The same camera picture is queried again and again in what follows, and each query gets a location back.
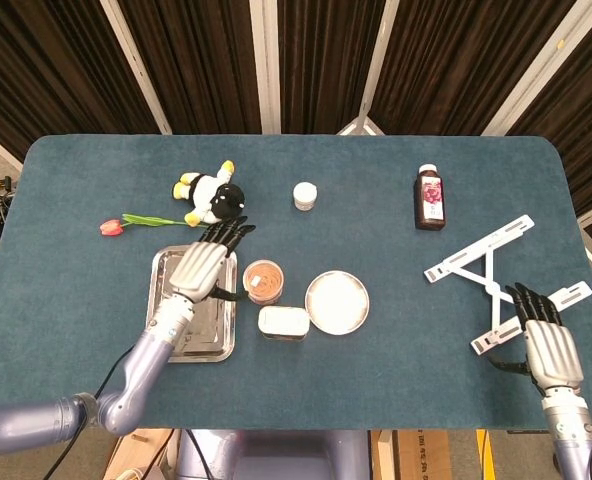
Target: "foldable stand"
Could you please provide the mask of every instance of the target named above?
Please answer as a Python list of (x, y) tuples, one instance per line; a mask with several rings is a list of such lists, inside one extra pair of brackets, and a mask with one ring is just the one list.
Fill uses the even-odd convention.
[[(521, 237), (525, 231), (533, 226), (533, 220), (528, 215), (523, 215), (469, 247), (446, 258), (438, 265), (425, 270), (425, 277), (427, 277), (429, 283), (435, 283), (450, 273), (454, 273), (483, 285), (485, 291), (492, 297), (492, 328), (489, 332), (471, 342), (472, 348), (478, 355), (491, 350), (496, 345), (505, 343), (522, 332), (520, 322), (516, 316), (503, 323), (500, 322), (501, 300), (509, 303), (514, 302), (511, 295), (503, 292), (500, 285), (494, 281), (494, 250)], [(474, 260), (482, 257), (485, 257), (485, 276), (477, 275), (464, 268)], [(561, 288), (554, 292), (549, 295), (549, 299), (554, 302), (559, 311), (562, 311), (591, 294), (592, 291), (585, 282), (578, 282), (569, 288)]]

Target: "white plate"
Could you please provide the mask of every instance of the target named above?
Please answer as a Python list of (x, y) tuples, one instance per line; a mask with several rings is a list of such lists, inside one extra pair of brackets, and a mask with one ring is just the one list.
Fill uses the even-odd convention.
[(369, 313), (367, 289), (355, 276), (338, 270), (314, 279), (305, 294), (312, 323), (330, 335), (346, 335), (360, 327)]

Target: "black and white plush toy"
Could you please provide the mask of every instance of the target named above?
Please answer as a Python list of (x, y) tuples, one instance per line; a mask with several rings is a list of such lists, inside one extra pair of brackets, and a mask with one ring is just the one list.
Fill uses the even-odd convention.
[(180, 177), (180, 182), (174, 185), (173, 195), (176, 200), (188, 200), (193, 207), (185, 215), (187, 225), (213, 224), (241, 214), (245, 195), (238, 186), (229, 183), (234, 170), (234, 162), (227, 160), (216, 177), (202, 173), (184, 173)]

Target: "bottle label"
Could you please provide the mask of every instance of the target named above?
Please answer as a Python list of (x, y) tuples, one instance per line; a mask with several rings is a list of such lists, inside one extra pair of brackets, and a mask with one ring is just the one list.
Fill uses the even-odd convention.
[(444, 220), (443, 186), (440, 178), (421, 177), (423, 216), (428, 220)]

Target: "yellow plush foot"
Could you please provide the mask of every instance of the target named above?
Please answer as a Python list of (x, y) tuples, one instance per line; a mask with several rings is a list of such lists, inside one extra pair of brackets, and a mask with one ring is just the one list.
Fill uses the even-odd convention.
[(183, 185), (180, 182), (178, 182), (176, 185), (174, 185), (173, 195), (176, 200), (180, 200), (181, 198), (183, 198), (182, 191), (183, 191), (184, 186), (185, 185)]
[(192, 180), (196, 177), (196, 175), (196, 173), (183, 173), (183, 175), (180, 177), (180, 183), (189, 185), (192, 183)]
[(188, 213), (185, 215), (185, 223), (190, 227), (196, 227), (200, 223), (200, 217), (193, 212)]
[(236, 167), (234, 167), (234, 162), (231, 160), (226, 160), (220, 168), (227, 170), (229, 173), (234, 173), (234, 170), (236, 170)]

